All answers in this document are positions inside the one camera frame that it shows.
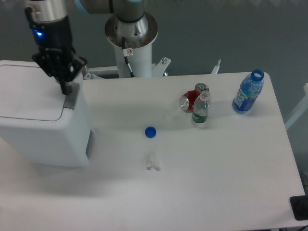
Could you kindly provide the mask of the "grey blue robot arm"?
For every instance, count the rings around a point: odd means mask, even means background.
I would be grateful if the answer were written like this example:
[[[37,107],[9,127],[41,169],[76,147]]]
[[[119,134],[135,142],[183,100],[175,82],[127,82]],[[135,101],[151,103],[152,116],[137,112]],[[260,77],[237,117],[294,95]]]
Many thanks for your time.
[[[113,45],[120,78],[152,77],[152,43],[158,25],[145,11],[142,0],[77,0],[76,6],[87,14],[110,13],[105,35]],[[54,77],[64,95],[71,93],[70,83],[86,66],[77,55],[64,0],[27,0],[25,15],[38,53],[32,59]]]

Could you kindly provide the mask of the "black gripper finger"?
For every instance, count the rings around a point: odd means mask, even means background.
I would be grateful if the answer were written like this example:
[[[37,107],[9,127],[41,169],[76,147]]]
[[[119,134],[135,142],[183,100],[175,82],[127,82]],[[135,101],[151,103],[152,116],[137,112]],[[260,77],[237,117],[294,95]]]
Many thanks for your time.
[[[57,81],[61,86],[62,94],[70,94],[72,82],[87,65],[87,60],[76,54],[75,50],[62,51],[56,56]]]
[[[56,60],[59,53],[54,49],[39,48],[38,52],[32,55],[34,62],[49,76],[59,81],[59,74],[56,70]]]

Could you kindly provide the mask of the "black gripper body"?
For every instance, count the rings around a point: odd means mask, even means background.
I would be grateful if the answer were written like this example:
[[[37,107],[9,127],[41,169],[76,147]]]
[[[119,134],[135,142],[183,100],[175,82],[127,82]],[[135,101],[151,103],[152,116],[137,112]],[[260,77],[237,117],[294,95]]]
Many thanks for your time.
[[[35,22],[32,16],[28,16],[30,29],[33,31],[38,52],[32,56],[39,56],[45,49],[61,50],[66,57],[72,57],[74,53],[73,37],[69,16],[59,20],[47,22]]]

